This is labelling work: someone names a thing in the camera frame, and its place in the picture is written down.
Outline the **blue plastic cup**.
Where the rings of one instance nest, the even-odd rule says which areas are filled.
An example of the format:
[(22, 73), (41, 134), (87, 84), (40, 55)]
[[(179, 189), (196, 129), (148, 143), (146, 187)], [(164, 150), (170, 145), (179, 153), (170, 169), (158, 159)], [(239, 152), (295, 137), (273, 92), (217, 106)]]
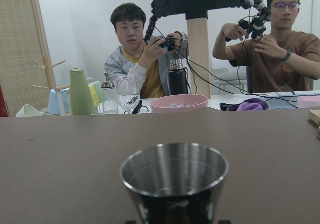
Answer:
[[(70, 89), (63, 89), (61, 93), (63, 98), (63, 107), (65, 109), (64, 111), (65, 113), (68, 113), (71, 111), (71, 102), (69, 97)], [(57, 92), (54, 89), (51, 89), (49, 93), (48, 112), (50, 114), (60, 115)]]

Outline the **black water bottle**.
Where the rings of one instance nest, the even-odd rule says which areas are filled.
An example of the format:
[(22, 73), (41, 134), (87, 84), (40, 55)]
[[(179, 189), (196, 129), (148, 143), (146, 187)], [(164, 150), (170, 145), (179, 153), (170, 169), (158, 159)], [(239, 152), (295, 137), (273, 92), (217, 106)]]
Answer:
[(187, 94), (187, 73), (182, 59), (171, 59), (168, 73), (169, 95)]

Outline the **pink bowl with ice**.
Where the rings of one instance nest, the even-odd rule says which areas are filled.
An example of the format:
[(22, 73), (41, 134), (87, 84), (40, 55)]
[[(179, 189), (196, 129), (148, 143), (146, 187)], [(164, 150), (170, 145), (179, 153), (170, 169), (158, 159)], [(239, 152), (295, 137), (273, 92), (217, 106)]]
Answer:
[(152, 113), (189, 112), (208, 106), (208, 97), (199, 94), (178, 94), (156, 98), (150, 102)]

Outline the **purple cloth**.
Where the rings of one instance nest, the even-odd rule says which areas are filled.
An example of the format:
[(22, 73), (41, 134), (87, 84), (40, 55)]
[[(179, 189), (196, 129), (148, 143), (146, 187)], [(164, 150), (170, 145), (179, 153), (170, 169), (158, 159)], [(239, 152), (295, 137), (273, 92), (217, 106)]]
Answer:
[(253, 111), (267, 109), (269, 109), (268, 103), (258, 98), (249, 98), (239, 104), (231, 104), (227, 107), (227, 111)]

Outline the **pink plastic cup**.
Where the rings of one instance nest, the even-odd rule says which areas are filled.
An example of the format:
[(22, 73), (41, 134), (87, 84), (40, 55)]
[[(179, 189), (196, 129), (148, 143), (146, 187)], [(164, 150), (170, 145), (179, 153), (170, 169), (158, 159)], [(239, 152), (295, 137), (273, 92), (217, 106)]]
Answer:
[(320, 106), (320, 96), (305, 95), (297, 99), (298, 108), (310, 108)]

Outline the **man in brown shirt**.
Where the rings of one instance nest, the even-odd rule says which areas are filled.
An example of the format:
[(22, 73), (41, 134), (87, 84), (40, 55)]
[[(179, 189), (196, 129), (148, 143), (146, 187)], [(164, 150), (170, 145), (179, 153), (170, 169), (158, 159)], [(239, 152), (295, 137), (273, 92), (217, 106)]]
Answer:
[(243, 40), (246, 31), (226, 23), (212, 51), (216, 59), (228, 60), (234, 67), (248, 66), (255, 93), (274, 92), (286, 87), (307, 91), (310, 80), (320, 78), (320, 40), (313, 34), (292, 30), (299, 14), (300, 0), (267, 0), (270, 34)]

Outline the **wine glass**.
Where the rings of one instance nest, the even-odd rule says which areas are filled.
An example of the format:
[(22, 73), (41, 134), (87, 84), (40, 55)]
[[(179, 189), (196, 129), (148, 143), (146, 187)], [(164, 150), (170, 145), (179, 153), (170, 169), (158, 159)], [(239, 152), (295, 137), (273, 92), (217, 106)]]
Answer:
[(140, 91), (135, 77), (120, 77), (115, 80), (115, 95), (119, 106), (132, 114), (140, 100)]

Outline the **man in grey jacket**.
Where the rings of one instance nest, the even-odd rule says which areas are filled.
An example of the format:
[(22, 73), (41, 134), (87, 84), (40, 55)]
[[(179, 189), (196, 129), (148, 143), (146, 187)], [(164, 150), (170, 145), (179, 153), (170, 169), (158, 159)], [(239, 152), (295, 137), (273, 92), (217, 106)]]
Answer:
[(133, 3), (125, 3), (110, 17), (120, 46), (105, 61), (104, 68), (112, 81), (133, 76), (138, 83), (141, 98), (158, 98), (169, 94), (168, 74), (170, 61), (188, 54), (188, 36), (176, 31), (171, 34), (175, 48), (161, 48), (164, 40), (151, 37), (144, 41), (146, 15)]

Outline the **bamboo cutting board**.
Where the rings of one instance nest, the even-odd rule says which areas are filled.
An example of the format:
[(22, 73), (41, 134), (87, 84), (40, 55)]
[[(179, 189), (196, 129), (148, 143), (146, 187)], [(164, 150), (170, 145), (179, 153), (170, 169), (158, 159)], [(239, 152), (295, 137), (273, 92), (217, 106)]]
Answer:
[(320, 109), (310, 109), (308, 113), (309, 119), (317, 126), (320, 124)]

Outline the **light green bowl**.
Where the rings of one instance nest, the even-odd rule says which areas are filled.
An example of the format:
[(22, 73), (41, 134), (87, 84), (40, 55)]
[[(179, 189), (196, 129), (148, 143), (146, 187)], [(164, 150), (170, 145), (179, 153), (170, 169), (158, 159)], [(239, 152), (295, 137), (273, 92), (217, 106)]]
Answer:
[(42, 113), (30, 104), (25, 104), (16, 113), (16, 117), (41, 117)]

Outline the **green plastic cup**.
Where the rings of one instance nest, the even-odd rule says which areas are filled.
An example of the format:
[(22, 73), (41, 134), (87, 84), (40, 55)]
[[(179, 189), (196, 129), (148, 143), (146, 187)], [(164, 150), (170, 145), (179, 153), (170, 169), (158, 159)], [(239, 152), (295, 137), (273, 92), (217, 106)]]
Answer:
[(72, 115), (93, 115), (93, 99), (83, 69), (72, 68), (69, 72)]

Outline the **glass syrup dispenser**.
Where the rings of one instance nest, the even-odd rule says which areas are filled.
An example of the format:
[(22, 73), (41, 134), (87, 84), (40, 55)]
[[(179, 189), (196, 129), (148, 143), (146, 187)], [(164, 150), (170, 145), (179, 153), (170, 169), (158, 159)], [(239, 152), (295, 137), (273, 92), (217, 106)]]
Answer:
[(101, 84), (103, 114), (118, 114), (118, 103), (115, 94), (115, 84), (108, 71), (105, 71), (105, 81)]

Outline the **steel jigger measuring cup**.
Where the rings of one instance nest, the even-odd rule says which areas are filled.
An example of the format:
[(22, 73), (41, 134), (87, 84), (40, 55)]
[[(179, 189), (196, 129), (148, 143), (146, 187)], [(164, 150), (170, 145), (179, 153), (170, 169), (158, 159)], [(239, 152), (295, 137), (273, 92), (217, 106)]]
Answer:
[(212, 147), (168, 143), (131, 155), (120, 177), (142, 223), (213, 223), (228, 171)]

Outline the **wooden cup tree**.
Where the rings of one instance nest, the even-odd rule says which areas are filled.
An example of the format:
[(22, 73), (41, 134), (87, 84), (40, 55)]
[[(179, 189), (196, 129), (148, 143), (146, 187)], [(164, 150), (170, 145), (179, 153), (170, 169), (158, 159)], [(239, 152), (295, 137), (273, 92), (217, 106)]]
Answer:
[(57, 86), (55, 83), (55, 78), (54, 78), (54, 73), (53, 73), (53, 68), (64, 63), (65, 60), (60, 61), (54, 65), (51, 64), (51, 61), (49, 59), (49, 57), (44, 56), (43, 57), (43, 63), (41, 64), (40, 62), (37, 61), (33, 61), (34, 64), (44, 68), (45, 70), (45, 74), (46, 74), (46, 79), (47, 79), (47, 83), (48, 83), (48, 87), (49, 89), (54, 88), (56, 92), (62, 90), (62, 89), (66, 89), (66, 88), (70, 88), (70, 83), (67, 85), (63, 85), (63, 86)]

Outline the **yellow plastic cup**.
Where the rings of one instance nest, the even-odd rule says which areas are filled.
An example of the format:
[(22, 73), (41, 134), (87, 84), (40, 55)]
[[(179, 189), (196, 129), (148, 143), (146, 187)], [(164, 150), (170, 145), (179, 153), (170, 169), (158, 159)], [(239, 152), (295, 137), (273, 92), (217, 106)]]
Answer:
[(88, 84), (88, 87), (92, 96), (93, 105), (95, 107), (99, 106), (102, 102), (102, 91), (100, 81), (94, 81)]

